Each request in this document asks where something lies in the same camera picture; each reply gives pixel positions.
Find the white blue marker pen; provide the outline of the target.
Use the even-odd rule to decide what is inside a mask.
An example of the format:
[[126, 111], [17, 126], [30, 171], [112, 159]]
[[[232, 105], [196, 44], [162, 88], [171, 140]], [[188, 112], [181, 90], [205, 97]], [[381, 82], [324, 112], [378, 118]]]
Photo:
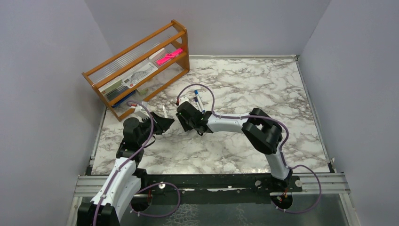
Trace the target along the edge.
[[195, 99], [196, 99], [196, 102], [197, 102], [197, 104], [198, 104], [198, 107], [199, 107], [200, 111], [201, 111], [202, 113], [205, 113], [206, 110], [205, 110], [205, 108], [204, 108], [204, 106], [203, 106], [203, 103], [202, 103], [202, 101], [201, 101], [201, 99], [200, 99], [200, 96], [199, 96], [198, 91], [195, 90], [194, 93], [195, 93]]

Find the white red-tipped marker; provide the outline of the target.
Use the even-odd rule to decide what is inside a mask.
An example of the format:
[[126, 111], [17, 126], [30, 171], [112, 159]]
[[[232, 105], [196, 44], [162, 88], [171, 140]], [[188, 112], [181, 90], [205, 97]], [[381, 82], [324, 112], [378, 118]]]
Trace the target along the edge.
[[164, 105], [162, 106], [162, 110], [163, 110], [163, 113], [164, 113], [164, 117], [167, 118], [168, 114], [167, 114], [167, 110], [166, 110]]

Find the thin white pen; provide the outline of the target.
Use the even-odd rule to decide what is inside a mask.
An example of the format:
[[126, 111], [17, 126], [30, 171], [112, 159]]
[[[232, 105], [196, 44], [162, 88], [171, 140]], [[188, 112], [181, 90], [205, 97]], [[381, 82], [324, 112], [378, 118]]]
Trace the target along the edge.
[[201, 111], [202, 111], [202, 109], [201, 109], [201, 107], [200, 107], [200, 105], [199, 105], [199, 102], [198, 102], [198, 99], [197, 99], [197, 97], [194, 97], [194, 101], [195, 101], [195, 104], [196, 104], [196, 106], [197, 106], [198, 110], [201, 112]]

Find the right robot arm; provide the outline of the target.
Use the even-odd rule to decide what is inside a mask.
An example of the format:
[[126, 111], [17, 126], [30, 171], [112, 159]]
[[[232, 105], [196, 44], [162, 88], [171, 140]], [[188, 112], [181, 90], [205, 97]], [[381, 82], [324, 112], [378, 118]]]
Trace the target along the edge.
[[281, 148], [282, 130], [275, 119], [263, 110], [254, 108], [247, 114], [221, 114], [212, 111], [200, 112], [189, 102], [180, 103], [176, 116], [185, 131], [204, 133], [233, 132], [244, 134], [252, 146], [263, 153], [271, 168], [271, 185], [279, 192], [290, 186], [292, 170], [287, 166]]

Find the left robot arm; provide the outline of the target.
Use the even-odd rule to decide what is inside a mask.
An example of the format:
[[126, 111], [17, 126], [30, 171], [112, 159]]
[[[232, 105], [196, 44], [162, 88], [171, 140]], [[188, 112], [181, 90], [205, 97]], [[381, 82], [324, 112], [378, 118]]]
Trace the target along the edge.
[[150, 112], [142, 120], [131, 117], [123, 122], [123, 139], [112, 171], [90, 202], [77, 212], [79, 226], [118, 226], [134, 195], [148, 187], [145, 170], [138, 169], [147, 143], [154, 135], [166, 132], [172, 118]]

